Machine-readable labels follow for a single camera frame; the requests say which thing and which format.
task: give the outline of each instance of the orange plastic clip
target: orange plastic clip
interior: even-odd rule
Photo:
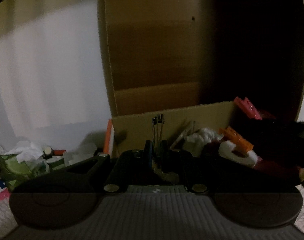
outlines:
[[[254,107],[254,105],[250,102],[248,98],[245,98],[242,100],[239,97],[236,97],[234,99],[234,102],[236,105],[248,116],[248,118],[256,119],[256,120],[262,120],[262,117],[258,110]]]
[[[239,135],[230,126],[226,129],[219,129],[219,133],[224,135],[225,140],[233,142],[240,150],[244,152],[251,151],[253,149],[253,144],[245,140],[241,135]]]

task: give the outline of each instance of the white tape roll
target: white tape roll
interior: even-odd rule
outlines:
[[[239,157],[232,152],[235,147],[236,145],[233,142],[225,141],[221,143],[219,147],[219,155],[228,160],[253,168],[258,161],[256,153],[254,151],[248,151],[247,157]]]

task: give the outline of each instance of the pink plastic clip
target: pink plastic clip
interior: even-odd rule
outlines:
[[[248,116],[248,118],[262,120],[262,117],[259,114],[258,110],[254,107],[248,98],[242,100],[241,98],[236,97],[234,99],[234,102]]]

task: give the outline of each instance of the blue part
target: blue part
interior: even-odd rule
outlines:
[[[0,187],[1,189],[6,187],[5,182],[2,179],[0,179]]]

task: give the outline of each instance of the open cardboard box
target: open cardboard box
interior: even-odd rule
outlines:
[[[169,145],[189,121],[196,129],[225,128],[236,96],[296,119],[304,85],[302,0],[101,2],[113,117],[104,151],[112,157],[143,149],[157,113],[164,114]]]
[[[195,129],[207,127],[215,131],[227,127],[237,111],[234,102],[191,106],[145,114],[114,117],[109,120],[104,152],[111,157],[127,150],[144,149],[145,141],[152,140],[152,118],[164,114],[163,136],[171,145],[190,121],[195,121]]]

